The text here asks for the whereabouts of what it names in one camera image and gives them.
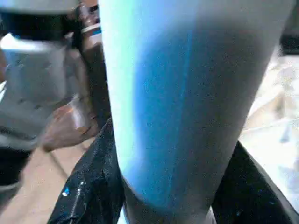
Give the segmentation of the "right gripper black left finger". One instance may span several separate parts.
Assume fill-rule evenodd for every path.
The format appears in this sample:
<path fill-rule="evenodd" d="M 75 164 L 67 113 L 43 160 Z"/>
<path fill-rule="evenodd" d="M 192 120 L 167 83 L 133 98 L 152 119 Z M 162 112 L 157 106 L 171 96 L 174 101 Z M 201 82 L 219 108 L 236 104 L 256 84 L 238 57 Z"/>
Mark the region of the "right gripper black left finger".
<path fill-rule="evenodd" d="M 115 224 L 124 204 L 114 130 L 108 119 L 68 177 L 49 224 Z"/>

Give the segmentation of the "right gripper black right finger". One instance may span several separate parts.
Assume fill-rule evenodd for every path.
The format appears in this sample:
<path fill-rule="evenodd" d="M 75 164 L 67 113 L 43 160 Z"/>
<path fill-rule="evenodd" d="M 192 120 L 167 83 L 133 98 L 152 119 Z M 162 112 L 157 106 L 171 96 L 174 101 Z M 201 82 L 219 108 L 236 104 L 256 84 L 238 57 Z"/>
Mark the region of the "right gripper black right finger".
<path fill-rule="evenodd" d="M 240 142 L 217 189 L 212 209 L 218 224 L 294 223 L 294 208 Z"/>

